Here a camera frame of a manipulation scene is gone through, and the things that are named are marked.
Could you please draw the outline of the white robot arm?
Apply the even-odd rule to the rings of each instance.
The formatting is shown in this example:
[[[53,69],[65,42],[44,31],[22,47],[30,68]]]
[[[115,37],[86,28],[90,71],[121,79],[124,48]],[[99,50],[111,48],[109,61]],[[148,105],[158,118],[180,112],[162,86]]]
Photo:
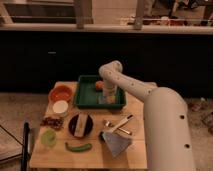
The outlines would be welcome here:
[[[144,103],[144,130],[149,171],[196,171],[188,126],[188,107],[173,89],[158,87],[122,73],[119,61],[99,68],[104,95],[116,87]]]

